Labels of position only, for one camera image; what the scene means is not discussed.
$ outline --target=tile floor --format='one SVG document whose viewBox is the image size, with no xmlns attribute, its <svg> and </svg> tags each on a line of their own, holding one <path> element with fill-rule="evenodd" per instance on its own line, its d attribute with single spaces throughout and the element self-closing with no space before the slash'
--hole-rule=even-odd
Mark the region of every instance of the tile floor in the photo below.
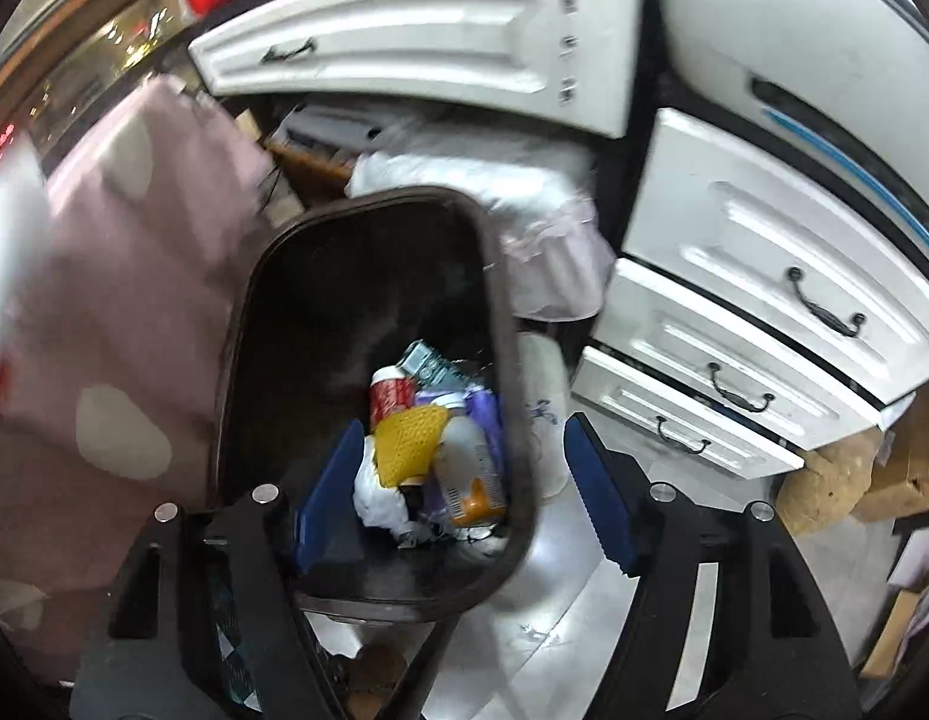
<svg viewBox="0 0 929 720">
<path fill-rule="evenodd" d="M 583 410 L 605 444 L 639 459 L 652 481 L 680 488 L 698 504 L 736 509 L 767 499 L 770 480 L 743 481 Z M 886 597 L 897 550 L 891 522 L 847 519 L 799 540 L 831 607 L 851 661 L 861 656 Z M 671 707 L 697 696 L 711 635 L 715 565 L 702 565 Z M 637 581 L 605 560 L 575 485 L 546 503 L 528 559 L 487 603 L 461 618 L 425 706 L 428 720 L 578 720 L 604 674 L 628 615 Z M 329 649 L 353 655 L 368 637 L 398 636 L 406 651 L 422 630 L 362 630 L 319 621 Z"/>
</svg>

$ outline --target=cardboard piece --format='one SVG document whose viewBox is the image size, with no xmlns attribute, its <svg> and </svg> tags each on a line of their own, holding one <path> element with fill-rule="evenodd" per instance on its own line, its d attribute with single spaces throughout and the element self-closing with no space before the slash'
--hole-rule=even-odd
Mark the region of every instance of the cardboard piece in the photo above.
<svg viewBox="0 0 929 720">
<path fill-rule="evenodd" d="M 885 466 L 871 470 L 871 486 L 852 509 L 861 522 L 929 512 L 929 383 L 895 424 L 895 442 Z"/>
<path fill-rule="evenodd" d="M 868 660 L 861 667 L 862 677 L 868 680 L 887 680 L 895 673 L 898 648 L 904 640 L 908 623 L 911 622 L 921 597 L 922 594 L 911 590 L 901 590 L 898 593 L 884 630 L 881 631 L 881 636 L 874 645 L 874 650 L 871 650 Z"/>
<path fill-rule="evenodd" d="M 898 559 L 892 577 L 895 573 L 898 573 L 900 568 L 903 568 L 901 566 L 903 562 L 909 562 L 905 553 Z M 919 620 L 924 618 L 921 627 L 929 624 L 929 565 L 927 565 L 924 576 L 915 584 L 915 589 L 918 592 L 902 590 L 898 593 L 898 597 L 895 598 L 895 605 L 888 615 L 881 636 L 874 645 L 874 649 L 871 650 L 865 665 L 861 668 L 861 676 L 865 679 L 887 680 L 891 678 L 891 675 L 895 673 L 895 669 L 898 667 L 899 655 L 903 654 L 901 652 L 903 642 L 907 638 L 910 639 L 919 630 L 916 625 Z"/>
<path fill-rule="evenodd" d="M 788 474 L 775 509 L 792 536 L 814 533 L 847 517 L 871 483 L 871 463 L 881 431 L 869 428 L 845 439 L 802 451 L 804 468 Z"/>
</svg>

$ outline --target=pink cloth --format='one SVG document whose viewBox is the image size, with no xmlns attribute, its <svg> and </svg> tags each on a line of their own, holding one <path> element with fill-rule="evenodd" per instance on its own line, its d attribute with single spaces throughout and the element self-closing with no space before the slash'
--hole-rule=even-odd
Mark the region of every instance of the pink cloth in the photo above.
<svg viewBox="0 0 929 720">
<path fill-rule="evenodd" d="M 206 501 L 226 273 L 270 168 L 215 103 L 156 79 L 50 177 L 50 251 L 7 333 L 0 580 L 94 595 L 156 504 Z"/>
</svg>

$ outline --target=trash can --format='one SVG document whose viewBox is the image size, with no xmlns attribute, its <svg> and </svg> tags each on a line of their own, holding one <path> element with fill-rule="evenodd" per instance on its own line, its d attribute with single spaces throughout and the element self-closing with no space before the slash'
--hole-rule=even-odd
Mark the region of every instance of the trash can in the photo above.
<svg viewBox="0 0 929 720">
<path fill-rule="evenodd" d="M 424 338 L 477 362 L 499 397 L 508 514 L 490 543 L 398 550 L 346 512 L 322 560 L 290 579 L 298 605 L 348 619 L 422 622 L 462 613 L 519 566 L 535 527 L 516 329 L 485 212 L 420 187 L 320 207 L 257 260 L 224 353 L 212 473 L 221 503 L 293 469 L 308 490 L 351 420 L 365 424 L 372 373 Z"/>
</svg>

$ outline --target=drawer handle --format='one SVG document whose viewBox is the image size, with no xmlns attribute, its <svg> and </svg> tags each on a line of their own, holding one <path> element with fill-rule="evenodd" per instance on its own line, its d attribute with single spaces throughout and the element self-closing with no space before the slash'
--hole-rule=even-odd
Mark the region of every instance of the drawer handle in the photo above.
<svg viewBox="0 0 929 720">
<path fill-rule="evenodd" d="M 857 338 L 858 333 L 861 332 L 861 325 L 865 323 L 865 314 L 858 312 L 852 316 L 852 327 L 848 327 L 847 324 L 842 322 L 841 319 L 838 319 L 831 311 L 828 311 L 826 308 L 822 308 L 815 302 L 808 300 L 802 294 L 802 288 L 798 286 L 799 281 L 804 278 L 804 271 L 801 268 L 789 268 L 787 271 L 788 280 L 792 283 L 795 288 L 795 295 L 797 295 L 798 300 L 802 301 L 802 305 L 811 312 L 813 317 L 821 319 L 822 324 L 825 324 L 827 327 L 831 327 L 832 330 L 836 333 L 841 333 L 841 335 L 846 338 Z"/>
<path fill-rule="evenodd" d="M 725 400 L 732 404 L 732 406 L 737 406 L 740 409 L 746 410 L 746 412 L 761 413 L 764 412 L 764 410 L 768 410 L 771 402 L 775 399 L 773 394 L 770 392 L 765 392 L 765 394 L 761 395 L 761 397 L 764 398 L 764 404 L 761 406 L 756 406 L 743 395 L 739 395 L 737 392 L 732 392 L 730 389 L 724 389 L 720 384 L 718 384 L 718 371 L 721 370 L 721 366 L 718 365 L 717 362 L 708 362 L 708 370 L 711 371 L 711 386 L 713 386 L 717 394 L 722 396 L 722 398 L 725 398 Z"/>
<path fill-rule="evenodd" d="M 314 38 L 308 38 L 306 41 L 304 41 L 303 45 L 298 46 L 296 49 L 290 50 L 290 52 L 279 52 L 277 47 L 271 46 L 265 55 L 262 56 L 260 60 L 258 60 L 258 64 L 266 65 L 271 62 L 284 62 L 286 59 L 291 59 L 293 56 L 312 52 L 317 52 L 317 41 L 314 40 Z"/>
<path fill-rule="evenodd" d="M 700 455 L 703 451 L 708 449 L 708 445 L 711 443 L 708 439 L 702 439 L 701 449 L 692 449 L 684 442 L 680 442 L 678 439 L 675 439 L 671 436 L 665 436 L 664 431 L 661 429 L 661 425 L 667 422 L 667 418 L 660 416 L 658 418 L 658 435 L 661 437 L 661 440 L 666 443 L 668 446 L 674 446 L 677 450 L 684 452 L 687 455 Z"/>
</svg>

